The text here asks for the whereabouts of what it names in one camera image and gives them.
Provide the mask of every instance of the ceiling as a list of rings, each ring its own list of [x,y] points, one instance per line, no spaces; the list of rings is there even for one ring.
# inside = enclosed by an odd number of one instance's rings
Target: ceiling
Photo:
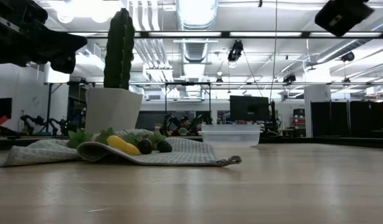
[[[83,12],[88,10],[90,2],[86,0],[74,0],[84,2],[84,7],[73,9],[74,19],[69,23],[62,23],[57,18],[57,0],[38,1],[44,7],[50,16],[46,26],[53,30],[68,32],[93,32],[107,31],[109,21],[103,23],[95,22],[91,17],[102,11],[106,13],[115,13],[121,7],[121,1],[103,1],[98,8],[100,11]],[[217,11],[217,22],[215,30],[255,30],[255,31],[323,31],[322,28],[314,23],[314,17],[327,0],[279,0],[276,11],[274,0],[263,0],[263,7],[257,7],[258,1],[238,1],[238,0],[219,0]],[[373,24],[383,21],[383,0],[371,0],[370,6],[375,7],[376,11],[371,17],[353,28],[354,31],[370,31]],[[177,30],[176,8],[174,1],[158,1],[158,21],[161,30]],[[293,63],[303,55],[320,54],[329,48],[348,40],[336,39],[243,39],[245,54],[239,59],[235,68],[229,68],[227,65],[227,54],[233,39],[217,39],[217,43],[210,44],[206,67],[204,70],[205,80],[214,81],[217,78],[217,72],[223,73],[223,79],[226,82],[230,77],[231,82],[253,81],[251,74],[260,82],[271,82],[273,77],[281,79],[284,73],[280,73],[284,68]],[[173,67],[173,77],[183,77],[183,57],[181,55],[180,44],[175,44],[173,39],[163,40],[166,55],[168,56],[170,66]],[[89,39],[87,48],[93,53],[94,46],[102,49],[102,59],[105,56],[106,39]],[[383,63],[383,51],[377,55],[359,60],[367,55],[383,49],[383,40],[373,40],[368,44],[353,50],[356,55],[355,61],[351,62],[345,69],[341,61],[332,61],[318,68],[329,69],[331,79],[340,81],[345,74],[350,75],[356,72],[368,70],[376,65]],[[143,61],[137,53],[132,63],[132,76],[140,75],[143,71]],[[102,81],[103,71],[95,65],[87,63],[77,65],[76,75],[87,77],[92,81]],[[307,76],[307,71],[303,69],[296,72],[298,81],[303,81]],[[372,73],[367,76],[355,79],[356,82],[365,82],[373,78],[383,77],[383,70]]]

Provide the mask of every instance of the gray cloth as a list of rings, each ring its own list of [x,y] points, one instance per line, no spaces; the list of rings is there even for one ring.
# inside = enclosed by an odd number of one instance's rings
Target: gray cloth
[[[145,130],[128,130],[117,133],[123,137],[128,133],[146,132]],[[78,150],[66,147],[67,141],[46,139],[30,144],[27,147],[13,146],[7,158],[0,159],[0,167],[22,166],[50,162],[71,161],[82,158],[90,162],[104,160],[112,155],[120,156],[140,165],[148,166],[227,166],[239,164],[241,158],[233,156],[229,159],[218,160],[212,146],[181,138],[168,138],[173,152],[161,153],[154,151],[148,155],[131,156],[125,152],[100,144],[85,142]]]

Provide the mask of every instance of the white wall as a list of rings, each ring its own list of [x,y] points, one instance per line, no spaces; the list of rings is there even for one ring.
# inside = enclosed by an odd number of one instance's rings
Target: white wall
[[[283,127],[289,127],[290,118],[293,116],[293,110],[298,108],[304,108],[305,103],[303,100],[298,101],[276,101],[276,110],[280,118],[282,118]],[[164,111],[165,102],[164,101],[143,101],[141,104],[140,111]],[[212,101],[211,102],[211,111],[212,119],[217,120],[218,111],[228,111],[230,110],[229,101]],[[208,101],[199,101],[194,103],[187,103],[181,101],[169,101],[168,102],[168,111],[209,111],[209,102]]]
[[[46,119],[49,87],[44,85],[44,82],[48,80],[49,68],[46,65],[45,72],[40,72],[30,67],[21,68],[12,64],[0,65],[0,98],[12,98],[12,116],[3,124],[4,127],[13,131],[22,130],[24,127],[20,120],[22,110],[24,110],[24,114],[33,117],[39,115]],[[62,85],[52,95],[50,117],[61,119],[62,116],[66,116],[67,105],[68,86]]]

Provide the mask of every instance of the clear plastic container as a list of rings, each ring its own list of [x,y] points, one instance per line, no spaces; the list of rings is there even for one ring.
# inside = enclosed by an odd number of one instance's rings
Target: clear plastic container
[[[259,143],[260,125],[203,124],[199,132],[205,143],[219,147],[250,147]]]

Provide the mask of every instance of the fake fruit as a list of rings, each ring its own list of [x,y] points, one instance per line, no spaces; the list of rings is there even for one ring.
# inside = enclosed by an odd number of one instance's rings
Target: fake fruit
[[[153,143],[149,139],[143,139],[137,144],[137,148],[142,154],[151,154],[153,151]]]
[[[114,147],[115,149],[122,150],[123,152],[131,155],[131,156],[138,156],[141,155],[139,149],[132,145],[127,143],[122,138],[119,138],[118,136],[110,136],[106,139],[109,146]]]
[[[159,152],[171,152],[172,146],[167,141],[162,140],[157,144],[156,149]]]

